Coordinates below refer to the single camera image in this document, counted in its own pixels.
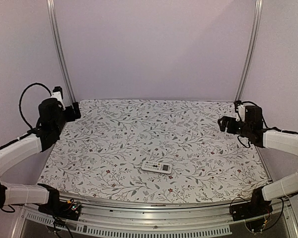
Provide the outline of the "white remote control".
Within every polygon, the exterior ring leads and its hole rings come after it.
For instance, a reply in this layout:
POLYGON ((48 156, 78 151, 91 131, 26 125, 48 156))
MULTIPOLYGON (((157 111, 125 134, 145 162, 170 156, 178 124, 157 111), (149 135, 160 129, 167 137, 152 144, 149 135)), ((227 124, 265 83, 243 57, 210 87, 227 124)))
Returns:
POLYGON ((162 162, 143 161, 141 169, 147 172, 171 174, 172 165, 162 162))

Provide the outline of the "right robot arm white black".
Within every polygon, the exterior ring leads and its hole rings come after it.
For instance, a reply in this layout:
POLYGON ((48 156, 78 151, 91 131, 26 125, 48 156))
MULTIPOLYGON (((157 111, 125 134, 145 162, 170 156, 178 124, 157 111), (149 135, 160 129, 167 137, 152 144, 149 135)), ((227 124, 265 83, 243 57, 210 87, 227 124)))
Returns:
MULTIPOLYGON (((262 108, 250 101, 235 101, 235 117, 218 119, 222 132, 246 138, 248 144, 259 148, 275 149, 298 157, 298 132, 268 127, 262 108)), ((247 212, 258 216, 271 200, 298 194, 298 171, 276 182, 253 190, 247 212)))

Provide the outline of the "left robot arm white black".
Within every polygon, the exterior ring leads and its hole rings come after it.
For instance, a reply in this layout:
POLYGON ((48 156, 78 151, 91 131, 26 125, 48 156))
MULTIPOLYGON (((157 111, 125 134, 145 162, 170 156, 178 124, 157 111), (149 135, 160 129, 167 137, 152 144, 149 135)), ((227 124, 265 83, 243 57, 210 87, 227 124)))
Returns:
MULTIPOLYGON (((38 107, 35 128, 0 147, 0 178, 25 159, 51 148, 59 139, 66 123, 81 117, 78 103, 64 107, 61 99, 50 97, 38 107)), ((53 215, 64 211, 57 189, 45 185, 4 183, 0 180, 0 209, 8 205, 38 204, 53 215)))

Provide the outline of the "floral patterned table mat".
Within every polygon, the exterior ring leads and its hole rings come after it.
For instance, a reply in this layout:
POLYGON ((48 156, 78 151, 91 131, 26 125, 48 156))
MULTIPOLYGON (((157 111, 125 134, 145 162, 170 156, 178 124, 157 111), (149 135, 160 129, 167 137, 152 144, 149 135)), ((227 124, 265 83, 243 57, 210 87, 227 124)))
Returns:
POLYGON ((219 130, 233 103, 83 100, 39 182, 61 192, 140 203, 209 203, 249 198, 270 182, 254 147, 219 130), (143 161, 172 165, 147 172, 143 161))

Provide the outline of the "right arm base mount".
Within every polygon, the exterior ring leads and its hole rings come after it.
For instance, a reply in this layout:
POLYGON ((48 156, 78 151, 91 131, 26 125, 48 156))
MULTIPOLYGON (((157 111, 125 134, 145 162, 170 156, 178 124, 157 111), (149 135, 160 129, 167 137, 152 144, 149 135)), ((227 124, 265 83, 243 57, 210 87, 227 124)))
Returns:
POLYGON ((230 205, 229 212, 234 221, 268 215, 273 212, 271 201, 264 200, 262 188, 253 190, 250 201, 230 205))

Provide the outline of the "aluminium front rail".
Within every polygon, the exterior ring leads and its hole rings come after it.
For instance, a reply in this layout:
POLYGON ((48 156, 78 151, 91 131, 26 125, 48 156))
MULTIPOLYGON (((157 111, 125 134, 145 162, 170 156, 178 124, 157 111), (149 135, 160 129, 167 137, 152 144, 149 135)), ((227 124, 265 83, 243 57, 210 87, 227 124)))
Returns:
POLYGON ((23 206, 13 238, 298 238, 298 221, 288 199, 273 200, 272 212, 237 217, 246 201, 166 204, 107 200, 62 193, 81 203, 76 221, 57 224, 35 205, 23 206))

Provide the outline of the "left aluminium frame post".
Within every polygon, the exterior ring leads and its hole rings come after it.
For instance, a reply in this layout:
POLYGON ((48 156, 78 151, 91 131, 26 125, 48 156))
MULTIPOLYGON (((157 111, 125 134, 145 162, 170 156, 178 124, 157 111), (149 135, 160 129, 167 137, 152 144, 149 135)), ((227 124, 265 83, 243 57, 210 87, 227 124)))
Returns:
POLYGON ((62 47, 62 42, 61 42, 61 36, 58 28, 58 23, 57 23, 57 14, 56 14, 56 9, 55 9, 55 1, 54 0, 47 0, 47 10, 48 10, 48 16, 49 16, 49 21, 51 25, 51 30, 52 30, 52 36, 54 39, 54 44, 56 48, 56 53, 63 77, 63 81, 65 83, 65 87, 67 89, 69 99, 71 103, 76 102, 75 98, 75 93, 72 87, 72 83, 70 80, 70 75, 68 72, 68 68, 66 65, 66 59, 62 47))

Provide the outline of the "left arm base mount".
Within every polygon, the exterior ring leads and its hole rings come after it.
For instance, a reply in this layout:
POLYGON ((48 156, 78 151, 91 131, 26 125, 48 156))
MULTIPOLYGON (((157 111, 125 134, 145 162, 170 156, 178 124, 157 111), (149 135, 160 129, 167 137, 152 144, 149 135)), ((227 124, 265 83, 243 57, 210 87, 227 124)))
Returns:
POLYGON ((67 220, 78 221, 81 212, 81 203, 71 198, 67 201, 60 200, 60 193, 57 189, 39 183, 39 186, 49 192, 48 202, 38 205, 38 211, 47 215, 67 220))

